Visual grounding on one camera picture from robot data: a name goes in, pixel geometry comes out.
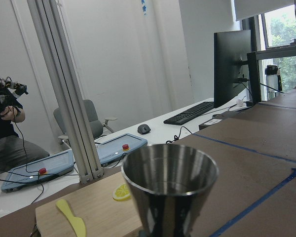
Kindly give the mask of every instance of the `person's hand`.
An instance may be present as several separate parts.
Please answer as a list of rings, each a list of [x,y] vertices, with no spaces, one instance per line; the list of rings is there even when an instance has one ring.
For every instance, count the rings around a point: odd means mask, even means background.
[[[13,106],[9,105],[7,106],[0,115],[2,116],[2,120],[12,120],[14,121],[14,118],[17,116],[18,111]]]

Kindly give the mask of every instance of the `gray chair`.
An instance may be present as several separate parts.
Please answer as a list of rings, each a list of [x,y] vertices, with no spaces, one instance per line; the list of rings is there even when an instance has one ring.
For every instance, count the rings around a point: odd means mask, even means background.
[[[93,138],[96,139],[103,134],[103,127],[105,127],[107,130],[109,130],[111,133],[113,133],[114,131],[108,126],[108,122],[116,120],[117,118],[115,118],[115,117],[105,118],[105,122],[101,123],[99,121],[99,118],[98,118],[98,115],[95,110],[93,102],[91,100],[83,100],[83,102],[84,102],[84,106],[85,106],[85,109],[86,109],[86,112],[88,115]],[[59,136],[59,138],[62,140],[64,140],[64,139],[68,140],[66,128],[65,128],[62,116],[60,114],[59,108],[56,108],[54,110],[54,117],[57,121],[58,126],[60,127],[61,131],[64,134],[64,135]]]

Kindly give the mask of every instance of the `blue tape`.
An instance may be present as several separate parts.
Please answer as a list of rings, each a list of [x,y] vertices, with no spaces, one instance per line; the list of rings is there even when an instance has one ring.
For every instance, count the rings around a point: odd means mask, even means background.
[[[276,187],[274,187],[272,190],[270,190],[268,193],[266,193],[264,196],[262,196],[260,199],[258,199],[256,202],[254,202],[252,205],[250,205],[248,208],[246,208],[244,211],[242,211],[240,214],[238,214],[233,219],[228,221],[225,225],[220,227],[217,231],[212,233],[209,237],[220,236],[227,229],[229,229],[232,225],[237,223],[239,220],[241,220],[243,217],[245,217],[248,213],[250,213],[253,209],[255,209],[257,206],[259,206],[261,203],[263,203],[265,200],[267,200],[270,196],[272,196],[274,193],[276,193],[279,189],[281,189],[283,186],[288,184],[291,180],[296,178],[296,169],[292,168],[292,170],[293,170],[293,172],[290,176],[288,176],[280,184],[278,184]]]
[[[293,160],[293,159],[287,159],[287,158],[284,158],[284,157],[269,155],[267,153],[258,152],[256,150],[253,150],[253,149],[250,149],[250,148],[241,147],[241,146],[238,146],[238,145],[234,145],[234,144],[231,144],[231,143],[228,143],[228,142],[223,142],[221,140],[217,140],[217,139],[214,139],[214,138],[206,137],[206,136],[203,136],[203,135],[200,135],[200,134],[196,134],[196,133],[194,133],[193,135],[198,136],[198,137],[201,137],[201,138],[204,138],[204,139],[207,139],[207,140],[210,140],[210,141],[214,141],[214,142],[218,142],[218,143],[221,143],[221,144],[225,144],[227,146],[231,146],[231,147],[235,147],[235,148],[238,148],[238,149],[242,149],[242,150],[245,150],[245,151],[248,151],[248,152],[253,152],[253,153],[256,153],[256,154],[259,154],[259,155],[263,155],[263,156],[267,156],[267,157],[272,157],[272,158],[276,158],[276,159],[282,159],[282,160],[285,160],[285,161],[288,161],[288,162],[296,163],[296,160]]]

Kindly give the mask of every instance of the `black keyboard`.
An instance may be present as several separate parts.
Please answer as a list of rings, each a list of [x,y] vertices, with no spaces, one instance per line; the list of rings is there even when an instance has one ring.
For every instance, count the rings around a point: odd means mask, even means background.
[[[179,113],[171,118],[166,119],[163,123],[182,125],[214,108],[214,102],[202,102]]]

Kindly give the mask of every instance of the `blue device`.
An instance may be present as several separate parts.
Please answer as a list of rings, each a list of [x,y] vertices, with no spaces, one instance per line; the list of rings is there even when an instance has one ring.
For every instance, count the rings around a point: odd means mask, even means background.
[[[46,173],[38,176],[38,170],[45,168]],[[63,151],[55,155],[36,160],[15,168],[12,168],[6,181],[1,186],[2,192],[9,193],[21,189],[24,186],[45,182],[59,175],[66,174],[74,169],[74,156],[72,150]]]
[[[125,133],[119,137],[96,145],[98,156],[101,164],[120,159],[126,153],[129,154],[139,147],[146,145],[146,139],[135,136],[130,133]],[[123,145],[128,145],[128,150],[123,150]]]

